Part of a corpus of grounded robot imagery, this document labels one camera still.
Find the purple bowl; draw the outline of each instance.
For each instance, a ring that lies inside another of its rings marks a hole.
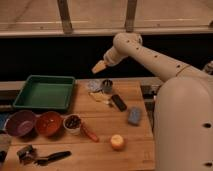
[[[35,113],[30,110],[20,110],[9,118],[5,130],[11,136],[22,137],[34,128],[35,123]]]

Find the black wall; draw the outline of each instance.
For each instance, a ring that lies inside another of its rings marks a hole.
[[[76,78],[153,76],[132,58],[93,75],[91,68],[112,46],[113,37],[0,39],[0,81],[25,80],[31,74]],[[213,34],[146,35],[143,45],[197,68],[213,60]]]

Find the white bowl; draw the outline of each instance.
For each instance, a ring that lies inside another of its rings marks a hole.
[[[69,126],[67,125],[67,122],[69,122],[69,121],[71,122],[71,120],[72,120],[73,118],[80,119],[80,122],[79,122],[78,126],[77,126],[77,127],[74,127],[74,128],[69,127]],[[80,118],[78,115],[76,115],[76,114],[71,114],[71,115],[67,116],[67,117],[64,119],[64,121],[63,121],[63,126],[64,126],[64,128],[65,128],[69,133],[71,133],[71,134],[73,134],[73,135],[79,135],[79,134],[80,134],[80,131],[81,131],[81,118]]]

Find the orange bowl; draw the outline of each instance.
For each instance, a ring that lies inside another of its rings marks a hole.
[[[36,121],[35,130],[43,136],[52,136],[62,125],[62,117],[58,112],[48,111],[43,113]]]

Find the black handle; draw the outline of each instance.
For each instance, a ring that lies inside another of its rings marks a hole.
[[[62,151],[62,152],[57,152],[53,153],[48,156],[48,161],[56,161],[59,159],[62,159],[64,157],[70,156],[72,153],[70,151]]]

